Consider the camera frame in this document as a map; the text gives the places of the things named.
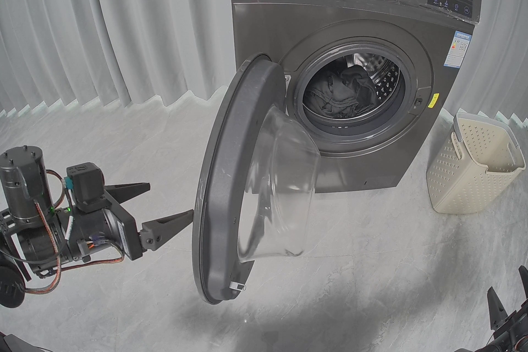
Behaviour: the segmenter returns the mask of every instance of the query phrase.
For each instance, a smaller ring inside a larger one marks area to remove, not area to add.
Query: clothes
[[[332,119],[350,119],[378,107],[378,92],[360,65],[347,67],[344,57],[318,71],[308,83],[303,103]]]

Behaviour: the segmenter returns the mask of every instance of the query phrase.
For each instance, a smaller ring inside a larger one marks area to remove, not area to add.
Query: laundry basket
[[[439,213],[476,213],[526,168],[507,124],[457,113],[453,131],[427,170],[432,207]]]

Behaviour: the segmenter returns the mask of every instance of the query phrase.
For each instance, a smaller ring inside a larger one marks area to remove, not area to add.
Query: gray marble floor
[[[93,161],[107,183],[150,182],[149,193],[125,204],[140,224],[194,205],[223,92],[208,102],[187,94],[169,108],[152,99],[3,116],[0,150],[34,144],[61,174]],[[527,263],[528,172],[481,213],[437,214],[425,171],[449,128],[438,119],[397,188],[316,195],[306,255],[255,263],[235,301],[199,298],[188,227],[140,260],[65,273],[51,294],[0,309],[0,330],[55,352],[482,347],[491,334],[487,289],[508,311],[523,300],[517,268]],[[526,130],[514,130],[528,152]]]

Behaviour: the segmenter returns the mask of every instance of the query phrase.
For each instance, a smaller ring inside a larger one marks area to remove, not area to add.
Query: open door
[[[212,304],[246,289],[254,259],[300,255],[320,153],[285,113],[284,72],[265,54],[235,74],[216,116],[196,194],[196,287]]]

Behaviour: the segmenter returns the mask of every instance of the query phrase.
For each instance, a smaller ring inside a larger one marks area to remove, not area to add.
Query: curtain fold
[[[528,0],[483,0],[445,108],[528,117]],[[165,105],[234,74],[230,0],[0,0],[0,111],[58,99]]]

